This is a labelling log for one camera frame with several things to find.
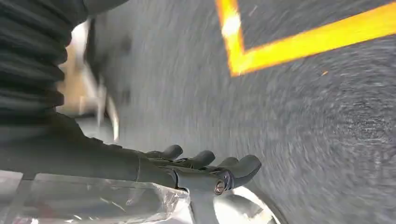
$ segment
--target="black sleeve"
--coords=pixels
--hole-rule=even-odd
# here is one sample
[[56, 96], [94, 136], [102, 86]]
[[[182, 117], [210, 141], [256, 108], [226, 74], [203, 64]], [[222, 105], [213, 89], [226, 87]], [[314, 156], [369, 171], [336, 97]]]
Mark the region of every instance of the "black sleeve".
[[0, 0], [0, 169], [34, 177], [76, 175], [174, 187], [140, 152], [83, 135], [56, 83], [72, 29], [126, 0]]

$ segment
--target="yellow road marking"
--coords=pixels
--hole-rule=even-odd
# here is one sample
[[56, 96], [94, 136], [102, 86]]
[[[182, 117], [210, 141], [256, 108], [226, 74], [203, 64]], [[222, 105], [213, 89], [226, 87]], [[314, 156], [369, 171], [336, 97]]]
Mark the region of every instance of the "yellow road marking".
[[237, 0], [216, 0], [232, 76], [396, 34], [396, 2], [245, 50]]

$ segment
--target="finger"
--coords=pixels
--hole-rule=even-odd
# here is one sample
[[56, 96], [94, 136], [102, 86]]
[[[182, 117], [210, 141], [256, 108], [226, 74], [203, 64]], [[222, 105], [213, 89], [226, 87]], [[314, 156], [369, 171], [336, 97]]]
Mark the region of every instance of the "finger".
[[238, 159], [235, 157], [228, 157], [225, 160], [223, 160], [219, 167], [229, 167], [229, 166], [234, 166], [238, 163]]
[[128, 0], [82, 0], [88, 14], [91, 16], [108, 11], [127, 1]]
[[179, 145], [172, 145], [165, 149], [163, 157], [167, 160], [175, 160], [183, 154], [183, 149]]
[[262, 164], [254, 155], [243, 157], [236, 165], [227, 167], [234, 176], [234, 187], [247, 184], [260, 170]]
[[193, 169], [201, 169], [202, 167], [208, 166], [215, 159], [214, 154], [211, 151], [203, 151], [200, 152], [192, 159], [184, 160], [179, 163], [180, 166], [193, 168]]
[[151, 151], [148, 153], [145, 153], [145, 156], [147, 158], [157, 158], [157, 159], [162, 159], [163, 158], [163, 153], [159, 151]]

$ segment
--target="ground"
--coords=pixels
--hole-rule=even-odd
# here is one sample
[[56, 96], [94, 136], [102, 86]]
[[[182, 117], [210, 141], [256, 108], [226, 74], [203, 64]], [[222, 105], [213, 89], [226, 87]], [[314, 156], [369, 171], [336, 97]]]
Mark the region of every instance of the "ground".
[[[389, 0], [239, 0], [258, 46]], [[258, 156], [253, 183], [290, 224], [396, 220], [394, 35], [230, 77], [214, 0], [130, 0], [97, 18], [94, 69], [120, 144]]]

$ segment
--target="clear plastic bag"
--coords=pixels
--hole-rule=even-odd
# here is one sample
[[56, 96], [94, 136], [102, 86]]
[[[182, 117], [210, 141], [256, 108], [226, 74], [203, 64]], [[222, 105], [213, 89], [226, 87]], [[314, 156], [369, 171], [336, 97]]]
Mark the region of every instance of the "clear plastic bag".
[[190, 203], [187, 192], [154, 183], [59, 175], [22, 182], [30, 184], [29, 193], [14, 224], [152, 223], [171, 218]]
[[22, 176], [21, 173], [0, 170], [0, 224], [6, 220]]

